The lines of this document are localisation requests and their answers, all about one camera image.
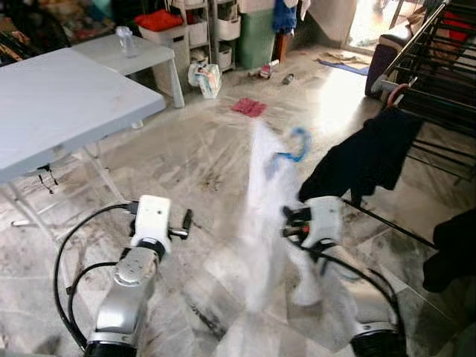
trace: small bottle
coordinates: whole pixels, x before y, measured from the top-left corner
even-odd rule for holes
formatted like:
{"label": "small bottle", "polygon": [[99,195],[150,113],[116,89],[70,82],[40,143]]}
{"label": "small bottle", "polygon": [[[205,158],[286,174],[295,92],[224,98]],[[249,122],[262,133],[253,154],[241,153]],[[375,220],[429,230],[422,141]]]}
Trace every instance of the small bottle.
{"label": "small bottle", "polygon": [[120,46],[122,52],[127,58],[136,57],[139,55],[138,47],[132,36],[132,31],[127,26],[117,26],[116,35],[119,36]]}

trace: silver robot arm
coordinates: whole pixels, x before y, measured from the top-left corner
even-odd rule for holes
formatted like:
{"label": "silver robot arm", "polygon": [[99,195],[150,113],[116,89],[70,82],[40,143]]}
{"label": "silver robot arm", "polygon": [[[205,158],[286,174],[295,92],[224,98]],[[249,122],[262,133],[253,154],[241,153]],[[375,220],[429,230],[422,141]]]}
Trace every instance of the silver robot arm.
{"label": "silver robot arm", "polygon": [[112,287],[97,312],[88,339],[88,357],[136,357],[147,319],[147,302],[154,292],[158,264],[171,253],[169,236],[187,239],[192,212],[182,229],[169,228],[170,200],[142,196],[135,219],[135,235],[115,266]]}
{"label": "silver robot arm", "polygon": [[[306,205],[307,208],[300,210],[283,209],[287,218],[283,235],[298,248],[309,253],[306,260],[296,258],[296,254],[294,258],[290,257],[295,263],[300,260],[296,264],[301,276],[301,286],[297,287],[297,290],[304,290],[307,286],[320,289],[321,284],[317,275],[322,277],[325,274],[333,274],[332,277],[338,280],[335,283],[341,284],[350,297],[349,304],[352,305],[353,313],[348,321],[348,327],[353,335],[351,344],[355,355],[357,357],[406,356],[405,346],[402,346],[405,344],[402,343],[405,339],[402,336],[398,306],[395,311],[396,302],[391,306],[382,294],[383,291],[391,295],[388,283],[339,245],[343,209],[341,200],[337,197],[325,196],[310,199]],[[356,268],[365,277],[377,283],[380,289],[355,271],[350,271],[333,262],[332,258]],[[310,275],[311,270],[316,271],[317,275]],[[297,300],[315,303],[318,298],[321,298],[321,293],[317,291],[313,296],[316,298],[298,298]]]}

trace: red towel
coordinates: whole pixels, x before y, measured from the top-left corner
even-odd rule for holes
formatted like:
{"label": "red towel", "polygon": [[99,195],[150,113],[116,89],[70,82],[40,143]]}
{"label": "red towel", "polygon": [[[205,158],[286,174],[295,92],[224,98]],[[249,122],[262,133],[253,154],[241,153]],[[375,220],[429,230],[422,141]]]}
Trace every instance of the red towel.
{"label": "red towel", "polygon": [[[465,23],[458,21],[459,19],[463,19],[462,17],[451,13],[449,11],[445,12],[445,17],[443,18],[443,24],[455,26],[457,28],[464,28],[466,30],[471,30],[472,26]],[[457,41],[465,42],[471,35],[467,32],[461,32],[458,30],[449,30],[449,38],[456,39]]]}
{"label": "red towel", "polygon": [[137,25],[154,32],[174,28],[184,23],[181,16],[173,15],[166,10],[155,11],[148,15],[139,15],[134,21]]}
{"label": "red towel", "polygon": [[241,98],[231,107],[235,112],[243,113],[252,118],[259,117],[266,109],[266,104],[251,100],[249,98]]}

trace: white plastic table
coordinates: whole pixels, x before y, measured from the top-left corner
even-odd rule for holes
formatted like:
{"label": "white plastic table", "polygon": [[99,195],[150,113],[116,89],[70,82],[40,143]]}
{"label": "white plastic table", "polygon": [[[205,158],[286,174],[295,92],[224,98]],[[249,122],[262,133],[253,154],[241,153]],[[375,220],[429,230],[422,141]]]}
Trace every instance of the white plastic table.
{"label": "white plastic table", "polygon": [[86,159],[123,201],[86,145],[164,108],[159,93],[70,48],[0,68],[0,194],[53,237],[11,181],[83,148]]}
{"label": "white plastic table", "polygon": [[93,39],[75,45],[73,49],[124,76],[167,62],[174,105],[176,108],[183,108],[184,97],[177,75],[173,50],[136,36],[134,36],[134,41],[138,46],[139,55],[132,58],[124,56],[116,35]]}

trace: white plastic bag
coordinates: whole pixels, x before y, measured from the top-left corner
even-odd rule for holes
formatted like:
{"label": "white plastic bag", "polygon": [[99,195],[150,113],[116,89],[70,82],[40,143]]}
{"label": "white plastic bag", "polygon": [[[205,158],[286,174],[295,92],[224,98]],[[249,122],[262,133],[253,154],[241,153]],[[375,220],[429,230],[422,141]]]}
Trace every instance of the white plastic bag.
{"label": "white plastic bag", "polygon": [[188,82],[200,86],[205,98],[214,99],[222,87],[222,74],[218,65],[193,63],[188,68]]}
{"label": "white plastic bag", "polygon": [[240,237],[248,266],[246,306],[259,312],[269,302],[283,276],[286,244],[281,231],[286,222],[283,206],[300,207],[298,175],[294,164],[279,158],[276,172],[267,169],[276,152],[286,152],[279,138],[262,122],[254,124],[248,192]]}

